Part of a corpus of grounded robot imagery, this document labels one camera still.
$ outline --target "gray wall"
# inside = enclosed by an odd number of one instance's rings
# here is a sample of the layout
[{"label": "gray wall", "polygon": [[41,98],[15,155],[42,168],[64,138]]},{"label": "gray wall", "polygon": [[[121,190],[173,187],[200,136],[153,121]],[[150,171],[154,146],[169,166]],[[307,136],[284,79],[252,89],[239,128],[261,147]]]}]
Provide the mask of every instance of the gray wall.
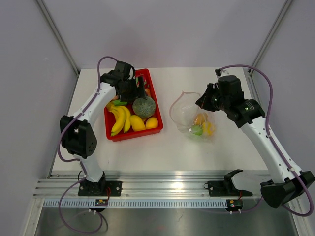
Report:
[{"label": "gray wall", "polygon": [[[259,67],[271,79],[271,126],[303,170],[315,174],[315,2],[295,1]],[[263,103],[269,90],[255,76]],[[315,200],[315,184],[310,187]],[[305,201],[305,211],[309,209]],[[309,219],[315,226],[315,214]]]},{"label": "gray wall", "polygon": [[1,1],[0,31],[0,234],[17,236],[76,78],[34,1]]},{"label": "gray wall", "polygon": [[[284,0],[45,0],[81,68],[251,63]],[[104,62],[104,68],[112,66]]]}]

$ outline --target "cantaloupe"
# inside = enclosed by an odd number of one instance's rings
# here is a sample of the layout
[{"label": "cantaloupe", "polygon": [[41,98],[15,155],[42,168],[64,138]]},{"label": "cantaloupe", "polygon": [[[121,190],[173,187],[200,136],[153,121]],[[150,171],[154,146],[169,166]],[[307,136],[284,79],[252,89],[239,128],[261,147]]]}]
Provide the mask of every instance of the cantaloupe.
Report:
[{"label": "cantaloupe", "polygon": [[137,98],[132,105],[134,113],[141,118],[149,118],[156,111],[156,103],[150,97]]}]

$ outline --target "white tabletop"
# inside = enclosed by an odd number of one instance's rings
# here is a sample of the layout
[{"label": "white tabletop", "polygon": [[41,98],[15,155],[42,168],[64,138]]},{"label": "white tabletop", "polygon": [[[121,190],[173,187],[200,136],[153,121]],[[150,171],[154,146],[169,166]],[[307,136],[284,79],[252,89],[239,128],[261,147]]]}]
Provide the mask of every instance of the white tabletop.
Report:
[{"label": "white tabletop", "polygon": [[[102,69],[101,74],[109,70]],[[158,134],[113,142],[106,138],[102,112],[93,127],[97,138],[95,153],[101,168],[122,172],[267,170],[253,144],[224,112],[214,113],[216,133],[209,142],[187,138],[169,117],[169,108],[182,91],[203,94],[208,83],[217,81],[214,70],[213,67],[149,68],[164,128]],[[241,80],[245,98],[250,98],[243,70],[231,68],[227,71]],[[96,85],[96,69],[82,69],[68,115],[86,102]],[[72,159],[64,148],[62,154]],[[78,163],[64,163],[56,157],[54,174],[79,170]]]}]

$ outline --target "green lime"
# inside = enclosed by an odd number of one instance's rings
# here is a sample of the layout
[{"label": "green lime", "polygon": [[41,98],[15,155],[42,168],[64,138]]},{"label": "green lime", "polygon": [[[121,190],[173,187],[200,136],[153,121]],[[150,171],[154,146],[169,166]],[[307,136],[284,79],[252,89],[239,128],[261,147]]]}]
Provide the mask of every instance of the green lime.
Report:
[{"label": "green lime", "polygon": [[191,133],[193,133],[193,134],[195,134],[195,135],[198,135],[198,136],[200,136],[200,135],[202,135],[202,127],[201,126],[199,126],[199,125],[193,125],[190,129],[189,129],[189,131],[191,132]]}]

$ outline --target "lemon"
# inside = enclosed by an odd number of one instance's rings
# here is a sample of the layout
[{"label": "lemon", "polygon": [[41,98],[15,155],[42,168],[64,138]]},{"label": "lemon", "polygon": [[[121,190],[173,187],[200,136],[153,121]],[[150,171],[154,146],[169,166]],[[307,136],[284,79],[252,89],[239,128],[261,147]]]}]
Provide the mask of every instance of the lemon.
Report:
[{"label": "lemon", "polygon": [[213,134],[215,127],[211,122],[206,121],[202,124],[202,130],[205,135],[210,136]]},{"label": "lemon", "polygon": [[139,116],[132,115],[129,117],[129,120],[133,131],[141,131],[146,129],[146,126]]},{"label": "lemon", "polygon": [[151,117],[146,122],[146,129],[153,129],[158,127],[158,119]]}]

